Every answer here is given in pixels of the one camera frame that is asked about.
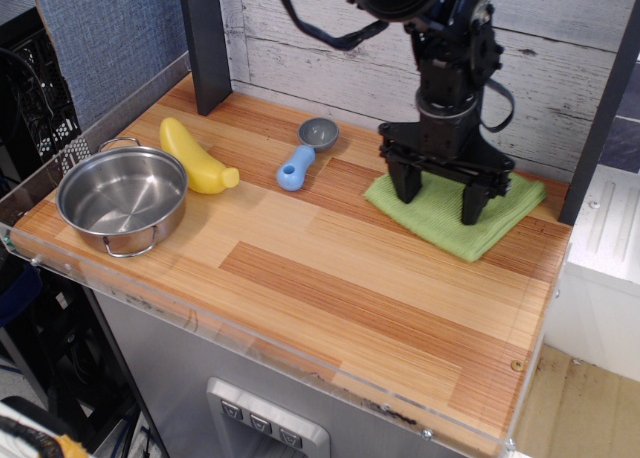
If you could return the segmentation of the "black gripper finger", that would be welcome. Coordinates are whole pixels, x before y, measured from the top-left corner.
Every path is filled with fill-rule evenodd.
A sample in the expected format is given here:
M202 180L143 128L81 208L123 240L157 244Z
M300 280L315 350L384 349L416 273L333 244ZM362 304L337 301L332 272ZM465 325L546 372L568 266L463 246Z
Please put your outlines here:
M475 225L491 198L491 189L482 183L468 184L463 191L461 221L464 225Z
M397 197L403 203L411 203L422 189L422 164L391 160L388 172L394 185Z

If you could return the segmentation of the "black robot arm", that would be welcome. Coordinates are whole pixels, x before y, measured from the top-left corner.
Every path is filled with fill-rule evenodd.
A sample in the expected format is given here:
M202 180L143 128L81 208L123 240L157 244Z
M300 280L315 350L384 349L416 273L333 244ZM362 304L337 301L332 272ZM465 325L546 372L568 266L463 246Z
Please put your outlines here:
M380 153L398 198L411 202L422 172L464 184L461 221L475 224L490 199L510 186L514 162L482 133L497 133L507 121L482 120L484 92L513 97L493 80L504 51L495 39L491 0L348 0L385 22L400 22L409 34L420 73L416 122L384 122Z

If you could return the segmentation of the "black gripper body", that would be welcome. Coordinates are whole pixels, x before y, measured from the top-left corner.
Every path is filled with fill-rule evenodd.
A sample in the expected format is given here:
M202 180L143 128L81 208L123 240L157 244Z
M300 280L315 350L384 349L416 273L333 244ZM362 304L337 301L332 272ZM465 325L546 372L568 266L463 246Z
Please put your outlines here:
M384 122L378 131L387 166L391 160L420 162L422 173L489 186L491 198L510 189L514 162L483 137L475 105L451 112L429 106L417 122Z

